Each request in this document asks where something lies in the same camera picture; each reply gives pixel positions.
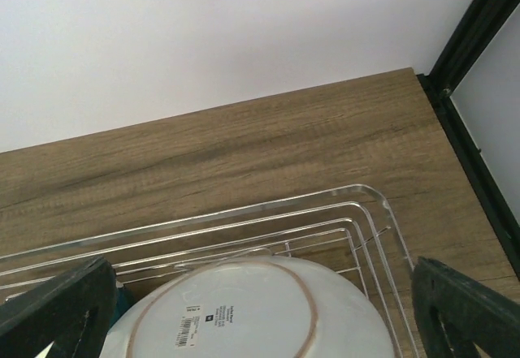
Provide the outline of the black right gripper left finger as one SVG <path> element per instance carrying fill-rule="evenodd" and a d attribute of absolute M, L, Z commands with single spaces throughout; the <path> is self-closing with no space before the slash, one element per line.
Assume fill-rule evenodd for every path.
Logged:
<path fill-rule="evenodd" d="M 91 258 L 1 305 L 1 356 L 98 357 L 116 302 L 111 264 Z"/>

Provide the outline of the red and teal plate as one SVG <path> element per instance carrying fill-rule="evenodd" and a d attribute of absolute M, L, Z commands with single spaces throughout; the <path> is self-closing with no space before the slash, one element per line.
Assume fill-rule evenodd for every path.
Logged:
<path fill-rule="evenodd" d="M 110 329 L 104 357 L 392 357 L 383 318 L 334 271 L 293 257 L 203 266 Z"/>

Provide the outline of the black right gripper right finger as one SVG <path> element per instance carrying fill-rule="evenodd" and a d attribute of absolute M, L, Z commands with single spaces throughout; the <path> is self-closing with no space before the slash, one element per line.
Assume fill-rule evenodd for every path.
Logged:
<path fill-rule="evenodd" d="M 412 273 L 414 320 L 428 357 L 519 356 L 519 304 L 431 258 Z"/>

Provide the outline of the wire dish rack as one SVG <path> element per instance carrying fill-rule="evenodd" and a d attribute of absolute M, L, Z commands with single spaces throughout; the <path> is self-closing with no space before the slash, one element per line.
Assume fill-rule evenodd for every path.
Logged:
<path fill-rule="evenodd" d="M 198 266 L 266 255 L 334 270 L 378 309 L 397 356 L 423 355 L 409 294 L 413 259 L 387 198 L 362 184 L 9 251 L 1 258 L 1 299 L 94 256 L 142 297 Z"/>

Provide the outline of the white bowl with blue rim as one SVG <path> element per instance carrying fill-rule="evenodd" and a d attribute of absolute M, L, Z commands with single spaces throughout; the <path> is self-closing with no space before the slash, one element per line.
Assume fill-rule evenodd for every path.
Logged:
<path fill-rule="evenodd" d="M 119 287 L 117 293 L 115 311 L 110 320 L 110 327 L 112 327 L 135 304 L 132 293 L 126 287 Z"/>

